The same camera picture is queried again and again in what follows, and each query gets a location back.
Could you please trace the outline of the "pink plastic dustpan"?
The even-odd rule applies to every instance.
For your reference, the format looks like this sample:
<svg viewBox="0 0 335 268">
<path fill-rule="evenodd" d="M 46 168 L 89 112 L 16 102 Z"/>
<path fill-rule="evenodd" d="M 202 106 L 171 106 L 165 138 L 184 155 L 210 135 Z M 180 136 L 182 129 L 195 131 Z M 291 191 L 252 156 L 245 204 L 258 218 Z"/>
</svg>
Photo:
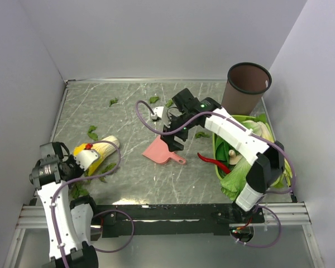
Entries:
<svg viewBox="0 0 335 268">
<path fill-rule="evenodd" d="M 169 160 L 174 160 L 182 165 L 186 164 L 186 160 L 183 157 L 169 151 L 168 145 L 160 136 L 154 139 L 142 155 L 160 165 L 166 164 Z"/>
</svg>

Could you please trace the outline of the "yellow white napa cabbage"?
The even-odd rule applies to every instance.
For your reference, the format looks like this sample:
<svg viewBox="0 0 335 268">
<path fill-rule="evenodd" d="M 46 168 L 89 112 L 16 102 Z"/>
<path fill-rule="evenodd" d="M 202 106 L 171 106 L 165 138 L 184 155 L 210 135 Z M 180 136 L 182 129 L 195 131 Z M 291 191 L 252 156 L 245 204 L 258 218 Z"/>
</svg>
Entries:
<svg viewBox="0 0 335 268">
<path fill-rule="evenodd" d="M 98 143 L 93 144 L 93 148 L 96 149 L 100 153 L 100 159 L 93 163 L 89 167 L 89 174 L 92 176 L 94 172 L 99 168 L 101 163 L 111 154 L 113 154 L 120 146 L 118 138 L 115 136 L 108 136 Z"/>
</svg>

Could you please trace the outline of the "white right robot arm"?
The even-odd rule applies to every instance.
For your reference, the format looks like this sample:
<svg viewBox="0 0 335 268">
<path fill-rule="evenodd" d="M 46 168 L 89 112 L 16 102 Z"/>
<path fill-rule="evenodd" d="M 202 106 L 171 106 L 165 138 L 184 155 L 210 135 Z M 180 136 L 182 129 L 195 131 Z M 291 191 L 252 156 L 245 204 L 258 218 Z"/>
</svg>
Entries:
<svg viewBox="0 0 335 268">
<path fill-rule="evenodd" d="M 170 151 L 183 150 L 184 146 L 175 138 L 185 141 L 189 129 L 201 126 L 232 146 L 242 157 L 231 171 L 231 175 L 235 176 L 237 171 L 245 170 L 242 175 L 245 183 L 237 191 L 232 214 L 236 221 L 246 222 L 252 216 L 252 208 L 284 172 L 283 147 L 236 121 L 210 97 L 199 100 L 185 88 L 172 101 L 180 115 L 170 115 L 164 106 L 154 108 L 151 113 L 152 119 L 163 121 L 161 139 Z"/>
</svg>

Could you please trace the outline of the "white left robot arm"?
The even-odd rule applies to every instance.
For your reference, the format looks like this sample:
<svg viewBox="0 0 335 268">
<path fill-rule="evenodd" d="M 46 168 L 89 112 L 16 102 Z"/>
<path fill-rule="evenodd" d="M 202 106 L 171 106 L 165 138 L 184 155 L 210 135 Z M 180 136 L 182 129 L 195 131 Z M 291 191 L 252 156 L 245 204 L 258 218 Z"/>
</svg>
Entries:
<svg viewBox="0 0 335 268">
<path fill-rule="evenodd" d="M 40 146 L 41 157 L 29 176 L 44 207 L 50 247 L 45 267 L 98 267 L 90 225 L 99 218 L 92 197 L 69 199 L 68 183 L 81 177 L 100 154 L 90 148 L 70 154 L 62 142 Z"/>
</svg>

